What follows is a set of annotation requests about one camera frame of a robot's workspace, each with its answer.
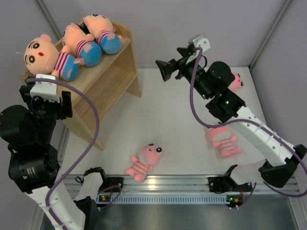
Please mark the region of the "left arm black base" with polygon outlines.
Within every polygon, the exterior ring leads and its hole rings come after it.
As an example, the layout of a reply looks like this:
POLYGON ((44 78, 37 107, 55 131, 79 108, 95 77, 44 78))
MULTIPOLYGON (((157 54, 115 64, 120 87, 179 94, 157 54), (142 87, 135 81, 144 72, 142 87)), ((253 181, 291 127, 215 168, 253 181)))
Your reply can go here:
POLYGON ((104 190, 106 192, 112 192, 112 193, 118 193, 120 191, 119 188, 114 187, 111 189, 106 190, 109 187, 112 186, 120 186, 121 188, 123 187, 123 182, 124 182, 124 178, 123 177, 108 177, 107 179, 104 180, 104 182, 102 183, 102 185, 100 186, 100 188, 98 189, 98 192, 101 193, 104 190))

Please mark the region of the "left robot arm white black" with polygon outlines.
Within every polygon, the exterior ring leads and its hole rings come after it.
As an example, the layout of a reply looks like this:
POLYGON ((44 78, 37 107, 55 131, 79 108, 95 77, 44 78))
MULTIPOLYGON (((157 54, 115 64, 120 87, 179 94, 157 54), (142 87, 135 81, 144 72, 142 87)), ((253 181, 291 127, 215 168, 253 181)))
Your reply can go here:
POLYGON ((71 93, 55 99, 31 96, 31 85, 21 86, 26 106, 12 105, 0 114, 0 136, 8 143, 9 177, 38 203, 57 230, 93 230, 97 226, 99 191, 108 187, 102 168, 88 169, 75 198, 64 183, 56 184, 58 152, 51 138, 58 120, 72 117, 71 93))

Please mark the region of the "boy plush doll blue pants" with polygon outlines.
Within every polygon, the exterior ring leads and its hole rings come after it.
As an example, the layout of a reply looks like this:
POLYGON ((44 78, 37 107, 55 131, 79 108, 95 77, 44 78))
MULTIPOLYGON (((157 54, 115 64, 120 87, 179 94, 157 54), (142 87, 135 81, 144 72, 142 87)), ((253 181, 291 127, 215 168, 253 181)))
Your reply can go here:
POLYGON ((64 30, 62 45, 68 47, 69 53, 87 67, 96 66, 102 57, 102 50, 95 38, 75 23, 69 24, 64 30))

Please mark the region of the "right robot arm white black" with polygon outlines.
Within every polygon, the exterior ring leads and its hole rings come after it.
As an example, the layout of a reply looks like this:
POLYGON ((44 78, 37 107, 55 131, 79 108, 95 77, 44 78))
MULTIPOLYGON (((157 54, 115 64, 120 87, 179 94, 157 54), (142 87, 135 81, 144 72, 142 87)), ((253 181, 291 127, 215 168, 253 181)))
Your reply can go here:
POLYGON ((197 91, 208 99, 206 108, 219 120, 217 125, 204 123, 196 114, 193 98, 190 106, 196 120, 204 127, 217 129, 230 126, 239 132, 264 156, 264 160, 248 165, 233 165, 224 174, 224 185, 236 190, 241 184, 264 182, 271 189, 284 187, 293 176, 307 153, 304 145, 293 145, 282 139, 249 109, 245 101, 229 89, 235 76, 230 67, 222 62, 212 63, 207 70, 199 66, 202 48, 189 45, 179 47, 181 59, 168 62, 156 60, 162 78, 168 81, 177 71, 176 79, 186 78, 190 83, 190 96, 197 91))

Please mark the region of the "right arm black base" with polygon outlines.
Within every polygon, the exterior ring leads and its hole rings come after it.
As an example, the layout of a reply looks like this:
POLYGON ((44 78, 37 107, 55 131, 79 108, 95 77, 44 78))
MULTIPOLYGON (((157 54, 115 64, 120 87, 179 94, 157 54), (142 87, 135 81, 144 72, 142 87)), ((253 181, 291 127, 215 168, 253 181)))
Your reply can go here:
POLYGON ((226 192, 251 192, 251 183, 237 185, 229 176, 208 177, 210 192, 221 194, 226 192))

